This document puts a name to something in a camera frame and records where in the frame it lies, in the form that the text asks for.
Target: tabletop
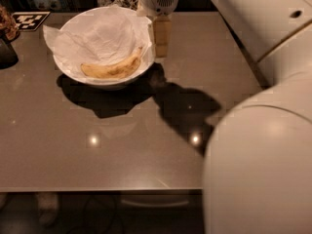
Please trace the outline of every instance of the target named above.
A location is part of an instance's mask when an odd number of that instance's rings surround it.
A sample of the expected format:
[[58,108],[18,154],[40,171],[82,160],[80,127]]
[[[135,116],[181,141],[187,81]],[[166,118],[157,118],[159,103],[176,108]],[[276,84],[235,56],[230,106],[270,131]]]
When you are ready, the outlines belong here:
[[19,62],[0,69],[0,191],[201,189],[214,126],[261,90],[216,12],[174,13],[168,57],[120,91],[64,76],[42,26],[12,45]]

